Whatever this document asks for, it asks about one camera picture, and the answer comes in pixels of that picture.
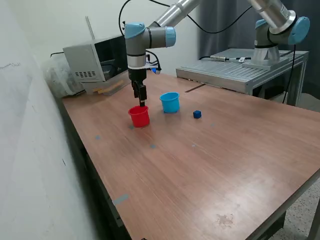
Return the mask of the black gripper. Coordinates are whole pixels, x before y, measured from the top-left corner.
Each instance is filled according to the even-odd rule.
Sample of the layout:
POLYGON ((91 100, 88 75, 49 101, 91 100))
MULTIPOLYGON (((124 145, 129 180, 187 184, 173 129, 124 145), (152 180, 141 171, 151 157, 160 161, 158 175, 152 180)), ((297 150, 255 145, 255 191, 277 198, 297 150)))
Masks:
POLYGON ((128 69, 128 77, 131 80, 131 86, 134 92, 134 97, 139 99, 139 106, 144 107, 147 100, 147 88, 143 85, 143 81, 147 78, 147 70, 128 69))

